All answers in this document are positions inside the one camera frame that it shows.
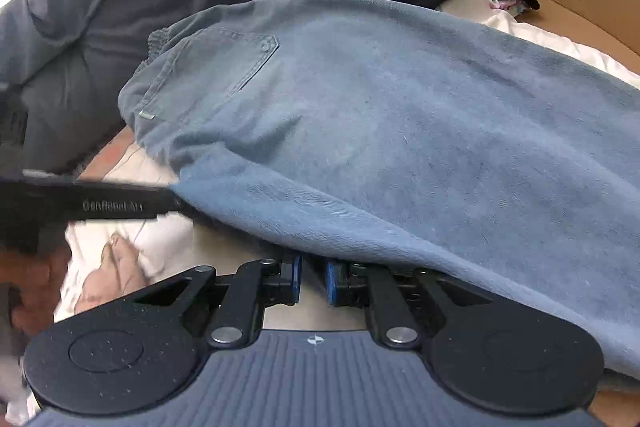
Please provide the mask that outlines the person left hand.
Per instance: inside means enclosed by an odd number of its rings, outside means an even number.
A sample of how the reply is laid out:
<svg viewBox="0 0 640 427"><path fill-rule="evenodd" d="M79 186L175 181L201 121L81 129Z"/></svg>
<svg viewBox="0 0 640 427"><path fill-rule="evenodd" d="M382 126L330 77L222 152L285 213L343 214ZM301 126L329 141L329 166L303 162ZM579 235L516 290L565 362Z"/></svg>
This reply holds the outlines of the person left hand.
<svg viewBox="0 0 640 427"><path fill-rule="evenodd" d="M1 283L16 288L21 299L11 312L16 329L32 337L53 323L70 257L66 243L44 257L1 251Z"/></svg>

